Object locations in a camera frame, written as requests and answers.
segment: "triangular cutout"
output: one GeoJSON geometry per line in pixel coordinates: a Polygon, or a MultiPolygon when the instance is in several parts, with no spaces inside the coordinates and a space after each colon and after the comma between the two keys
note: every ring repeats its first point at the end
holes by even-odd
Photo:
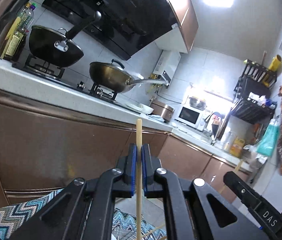
{"type": "Polygon", "coordinates": [[[212,208],[219,227],[226,227],[237,221],[237,217],[217,200],[212,194],[207,195],[207,199],[212,208]]]}

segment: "wooden stick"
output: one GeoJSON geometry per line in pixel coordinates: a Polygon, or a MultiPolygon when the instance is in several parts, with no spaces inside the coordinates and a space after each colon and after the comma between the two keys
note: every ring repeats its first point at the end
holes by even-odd
{"type": "Polygon", "coordinates": [[[141,164],[141,146],[142,146],[142,119],[137,120],[137,240],[141,240],[141,201],[142,201],[142,164],[141,164]]]}
{"type": "MultiPolygon", "coordinates": [[[[235,174],[239,171],[240,167],[242,166],[242,163],[243,163],[243,160],[241,159],[233,171],[235,174]]],[[[225,188],[226,188],[226,185],[223,184],[223,187],[219,190],[219,193],[221,194],[222,191],[225,190],[225,188]]]]}
{"type": "Polygon", "coordinates": [[[148,236],[149,234],[152,234],[155,230],[158,230],[158,229],[160,229],[160,228],[162,228],[162,227],[164,227],[164,226],[165,226],[165,223],[163,223],[162,225],[160,225],[160,226],[158,226],[158,227],[152,229],[151,231],[147,232],[146,234],[142,235],[141,238],[143,238],[143,237],[145,237],[145,236],[148,236]]]}

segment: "upper cabinet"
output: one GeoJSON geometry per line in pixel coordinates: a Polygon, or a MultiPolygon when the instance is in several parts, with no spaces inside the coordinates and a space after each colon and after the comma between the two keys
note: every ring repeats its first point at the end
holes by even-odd
{"type": "Polygon", "coordinates": [[[198,21],[191,0],[167,0],[178,26],[155,40],[160,49],[190,52],[198,30],[198,21]]]}

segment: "white countertop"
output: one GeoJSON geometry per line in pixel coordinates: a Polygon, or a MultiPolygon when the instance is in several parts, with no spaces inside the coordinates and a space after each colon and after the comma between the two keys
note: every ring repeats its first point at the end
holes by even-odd
{"type": "MultiPolygon", "coordinates": [[[[197,132],[192,131],[192,129],[180,129],[176,122],[171,122],[171,124],[158,122],[145,114],[137,114],[71,88],[64,87],[55,82],[13,68],[10,62],[1,59],[0,89],[51,105],[120,122],[135,124],[138,118],[142,118],[142,125],[144,127],[172,132],[234,165],[239,163],[239,159],[235,156],[202,141],[200,135],[197,132]]],[[[243,163],[242,168],[248,171],[250,170],[247,163],[243,163]]]]}

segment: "brown wok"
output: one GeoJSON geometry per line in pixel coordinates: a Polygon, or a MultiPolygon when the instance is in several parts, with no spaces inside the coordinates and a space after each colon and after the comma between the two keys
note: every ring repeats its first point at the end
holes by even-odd
{"type": "Polygon", "coordinates": [[[113,59],[110,63],[91,62],[90,63],[90,77],[98,85],[109,88],[116,93],[125,93],[131,90],[136,84],[150,83],[168,85],[167,81],[156,79],[138,79],[124,71],[124,66],[121,62],[113,59]]]}

